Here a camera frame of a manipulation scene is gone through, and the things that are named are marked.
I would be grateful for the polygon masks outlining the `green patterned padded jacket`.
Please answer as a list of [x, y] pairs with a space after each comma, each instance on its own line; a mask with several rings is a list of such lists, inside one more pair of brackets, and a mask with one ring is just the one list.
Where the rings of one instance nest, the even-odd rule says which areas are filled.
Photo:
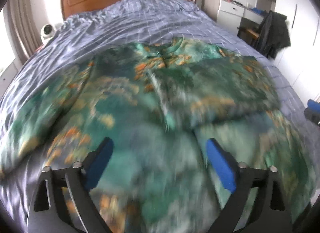
[[280, 110], [271, 73], [254, 57], [176, 37], [90, 56], [43, 83], [1, 137], [1, 180], [22, 162], [66, 168], [103, 138], [114, 152], [90, 194], [114, 232], [202, 232], [230, 194], [209, 165], [213, 137], [238, 161], [278, 167], [292, 219], [316, 176], [299, 132]]

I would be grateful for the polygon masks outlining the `white wardrobe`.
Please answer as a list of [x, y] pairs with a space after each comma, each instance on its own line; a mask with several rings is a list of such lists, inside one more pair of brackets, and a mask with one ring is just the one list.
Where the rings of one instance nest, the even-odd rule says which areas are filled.
[[319, 100], [319, 14], [310, 0], [276, 0], [274, 11], [287, 16], [291, 46], [274, 64], [303, 104]]

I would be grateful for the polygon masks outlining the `black jacket on chair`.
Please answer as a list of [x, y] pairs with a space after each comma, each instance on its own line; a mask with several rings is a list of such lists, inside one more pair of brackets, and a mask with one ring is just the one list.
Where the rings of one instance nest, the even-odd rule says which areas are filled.
[[269, 11], [259, 25], [259, 37], [254, 42], [253, 48], [264, 57], [275, 59], [278, 51], [290, 47], [291, 40], [286, 20], [285, 15]]

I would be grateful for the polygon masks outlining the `wooden chair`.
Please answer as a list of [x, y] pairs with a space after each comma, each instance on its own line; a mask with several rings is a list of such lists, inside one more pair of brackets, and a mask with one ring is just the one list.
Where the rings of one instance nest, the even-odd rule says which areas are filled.
[[252, 28], [247, 28], [247, 27], [239, 27], [238, 28], [238, 34], [237, 37], [241, 38], [245, 42], [247, 42], [250, 46], [253, 46], [255, 42], [259, 38], [259, 33], [257, 33], [254, 29]]

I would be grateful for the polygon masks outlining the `white desk with drawers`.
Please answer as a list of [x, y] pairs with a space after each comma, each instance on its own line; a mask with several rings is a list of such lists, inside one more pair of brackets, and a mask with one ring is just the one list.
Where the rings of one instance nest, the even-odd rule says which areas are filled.
[[201, 9], [221, 28], [238, 35], [241, 27], [258, 27], [263, 16], [227, 0], [202, 0]]

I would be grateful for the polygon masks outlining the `white window sill cabinet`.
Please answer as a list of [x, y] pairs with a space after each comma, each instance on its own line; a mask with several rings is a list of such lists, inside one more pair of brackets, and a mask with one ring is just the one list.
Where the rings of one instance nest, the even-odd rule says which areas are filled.
[[14, 59], [8, 67], [1, 72], [0, 96], [2, 97], [8, 86], [17, 75], [21, 67], [19, 60]]

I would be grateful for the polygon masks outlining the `beige curtain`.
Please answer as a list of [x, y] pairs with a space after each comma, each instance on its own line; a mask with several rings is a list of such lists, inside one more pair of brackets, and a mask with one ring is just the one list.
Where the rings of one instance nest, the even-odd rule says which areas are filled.
[[4, 23], [16, 59], [23, 65], [41, 46], [31, 0], [7, 0], [4, 5]]

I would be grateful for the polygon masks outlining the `blue checked bed duvet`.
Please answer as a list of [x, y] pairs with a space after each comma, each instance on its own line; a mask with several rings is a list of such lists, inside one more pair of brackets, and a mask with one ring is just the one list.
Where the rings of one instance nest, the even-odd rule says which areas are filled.
[[[176, 37], [199, 40], [239, 55], [254, 57], [267, 68], [276, 83], [276, 90], [280, 93], [280, 110], [299, 132], [306, 147], [307, 156], [315, 171], [316, 191], [319, 171], [313, 164], [309, 150], [317, 147], [319, 134], [304, 118], [301, 100], [274, 64], [244, 41], [219, 27], [189, 0], [121, 0], [98, 11], [82, 12], [68, 17], [53, 39], [29, 59], [1, 98], [1, 137], [29, 95], [72, 64], [131, 42], [161, 46], [172, 42]], [[20, 179], [18, 184], [10, 186], [1, 180], [1, 213], [7, 223], [20, 232], [28, 232], [30, 203], [45, 167], [34, 169], [32, 164], [31, 159], [22, 162], [17, 171]], [[63, 188], [62, 192], [72, 224], [79, 232], [84, 232], [69, 191]], [[312, 196], [298, 218], [291, 217], [292, 231], [301, 231], [304, 225], [308, 224]]]

